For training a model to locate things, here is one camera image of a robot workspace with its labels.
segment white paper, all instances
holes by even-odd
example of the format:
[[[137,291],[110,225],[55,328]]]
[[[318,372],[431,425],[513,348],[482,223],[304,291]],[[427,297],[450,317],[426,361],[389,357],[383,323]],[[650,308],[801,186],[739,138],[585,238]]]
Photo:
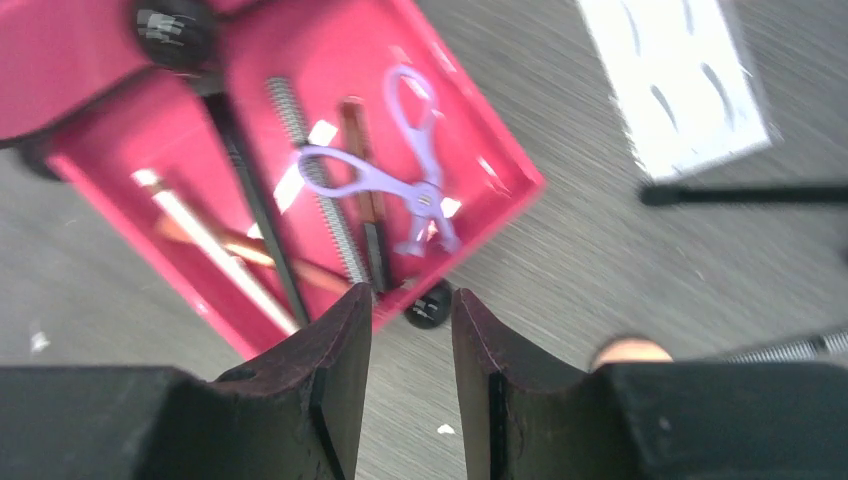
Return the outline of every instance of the white paper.
[[[715,0],[580,0],[633,154],[655,180],[771,145]]]

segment gray floor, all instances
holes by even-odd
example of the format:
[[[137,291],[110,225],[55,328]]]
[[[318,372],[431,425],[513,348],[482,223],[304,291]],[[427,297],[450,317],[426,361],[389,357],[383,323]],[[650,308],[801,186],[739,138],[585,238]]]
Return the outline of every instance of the gray floor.
[[[538,205],[452,277],[508,324],[583,365],[616,332],[689,357],[845,321],[841,211],[635,201],[639,173],[572,2],[419,3],[550,180]],[[848,5],[737,9],[783,143],[693,181],[848,179]],[[82,199],[9,163],[0,362],[166,363],[212,377],[239,361]],[[34,352],[39,332],[49,345]],[[449,330],[395,322],[374,339],[371,362],[360,478],[463,478]],[[457,434],[438,434],[443,424]]]

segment black rod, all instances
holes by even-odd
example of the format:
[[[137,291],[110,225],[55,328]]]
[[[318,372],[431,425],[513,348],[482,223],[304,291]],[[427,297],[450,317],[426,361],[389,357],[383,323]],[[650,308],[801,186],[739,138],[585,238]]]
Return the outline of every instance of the black rod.
[[[300,322],[311,322],[303,298],[297,288],[297,277],[288,260],[280,230],[276,228],[279,212],[275,207],[255,156],[249,147],[244,130],[239,125],[230,100],[224,93],[216,93],[203,99],[209,116],[215,124],[221,142],[227,150],[227,156],[238,174],[242,192],[250,206],[251,213],[262,233],[262,239],[280,277],[280,284],[286,292],[292,314]]]
[[[715,188],[646,185],[639,197],[652,207],[684,203],[844,205],[848,204],[848,183]]]

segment purple plastic tool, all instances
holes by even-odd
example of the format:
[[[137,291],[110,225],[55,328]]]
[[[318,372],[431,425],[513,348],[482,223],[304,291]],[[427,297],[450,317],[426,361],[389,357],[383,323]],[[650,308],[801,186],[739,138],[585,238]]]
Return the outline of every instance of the purple plastic tool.
[[[417,128],[409,124],[400,104],[398,87],[403,77],[415,80],[427,95],[428,104],[422,114],[420,126]],[[418,71],[406,65],[399,65],[386,75],[385,95],[386,103],[395,123],[403,132],[407,143],[418,158],[418,163],[424,172],[423,181],[413,184],[402,182],[365,160],[332,147],[305,145],[294,153],[294,161],[298,162],[298,169],[306,185],[318,195],[338,198],[362,191],[379,191],[403,198],[406,209],[412,214],[413,218],[409,239],[395,246],[397,253],[423,257],[426,229],[431,220],[436,223],[441,235],[442,248],[453,253],[459,249],[460,241],[454,232],[453,224],[442,212],[442,200],[444,199],[442,194],[442,169],[433,153],[432,137],[433,127],[436,123],[434,113],[437,106],[436,93],[430,83]],[[359,175],[355,181],[341,187],[329,188],[319,185],[306,175],[304,168],[307,162],[318,161],[316,157],[331,157],[341,160],[356,168]]]

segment pink tray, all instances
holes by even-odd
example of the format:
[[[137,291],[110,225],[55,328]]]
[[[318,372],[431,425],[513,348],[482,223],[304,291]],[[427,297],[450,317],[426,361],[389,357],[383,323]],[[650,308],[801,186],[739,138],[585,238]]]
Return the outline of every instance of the pink tray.
[[[426,293],[543,188],[542,176],[411,1],[270,2],[230,23],[224,39],[227,87],[270,187],[292,167],[293,147],[270,102],[268,77],[290,79],[310,128],[319,121],[338,126],[341,99],[361,97],[376,164],[406,182],[421,180],[422,173],[387,110],[384,76],[399,63],[411,65],[439,96],[433,141],[445,195],[459,205],[452,220],[462,248],[448,255],[430,242],[424,259],[394,255],[395,280],[416,281],[376,305],[375,330]],[[342,147],[339,137],[330,145]],[[197,248],[153,230],[160,210],[130,179],[137,169],[154,168],[184,200],[219,224],[246,232],[253,223],[203,105],[179,78],[161,71],[134,82],[59,130],[54,151],[51,166],[241,354],[252,357],[283,339]],[[332,168],[335,180],[344,181],[346,168]],[[296,182],[291,190],[282,219],[287,250],[342,274],[315,195]],[[398,198],[383,198],[394,245],[406,238],[410,217]],[[343,205],[358,235],[355,198]],[[361,246],[361,236],[357,240]],[[254,273],[283,298],[273,272],[256,268]],[[300,283],[300,288],[314,318],[337,300],[309,284]]]

